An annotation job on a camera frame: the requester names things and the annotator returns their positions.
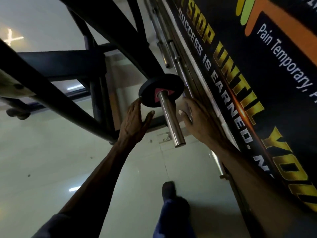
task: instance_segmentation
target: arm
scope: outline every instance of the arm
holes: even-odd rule
[[[272,179],[253,164],[224,138],[203,105],[194,99],[184,98],[192,111],[192,122],[180,110],[187,129],[206,144],[231,173],[244,194],[252,212],[269,237],[283,237],[291,224],[303,212],[274,185]]]
[[[34,237],[42,237],[43,232],[49,233],[45,237],[61,237],[65,233],[99,236],[120,171],[131,150],[145,135],[154,113],[151,111],[142,123],[141,100],[131,104],[121,124],[117,143],[59,212],[68,223],[48,222],[43,226],[44,231],[41,231],[42,227]]]

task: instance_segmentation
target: black weight plate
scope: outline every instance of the black weight plate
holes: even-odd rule
[[[155,102],[155,90],[163,88],[173,90],[174,93],[169,95],[171,101],[175,101],[184,92],[183,80],[175,74],[164,74],[163,76],[154,77],[147,80],[139,90],[139,97],[142,96],[142,103],[151,108],[160,107],[160,102]]]

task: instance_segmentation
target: person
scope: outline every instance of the person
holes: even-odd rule
[[[186,128],[207,145],[229,170],[265,234],[268,237],[316,237],[317,226],[312,216],[286,192],[281,192],[273,179],[248,162],[222,136],[216,122],[198,100],[183,99],[192,113],[190,120],[185,112],[179,111]],[[121,124],[118,141],[109,154],[34,238],[99,236],[120,171],[129,153],[147,132],[154,113],[149,112],[142,122],[141,99],[131,104]],[[162,196],[164,205],[153,238],[194,238],[188,221],[189,204],[176,195],[172,181],[163,184]]]

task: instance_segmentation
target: hand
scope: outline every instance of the hand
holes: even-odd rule
[[[148,130],[155,111],[147,114],[145,121],[141,117],[141,99],[135,100],[128,108],[127,115],[121,124],[118,142],[132,144],[140,142]]]
[[[221,134],[215,121],[198,100],[185,97],[183,100],[188,104],[192,112],[193,121],[189,119],[188,115],[184,111],[180,110],[179,114],[188,131],[196,139],[206,144],[214,152],[219,147],[228,148],[232,145],[230,141]]]

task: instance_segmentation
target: person's left arm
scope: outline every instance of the person's left arm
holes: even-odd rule
[[[142,122],[140,99],[131,104],[121,124],[117,143],[58,213],[65,217],[69,225],[57,222],[56,226],[61,228],[49,227],[49,237],[60,237],[72,231],[86,237],[99,236],[120,171],[129,153],[148,130],[154,113],[148,113]]]

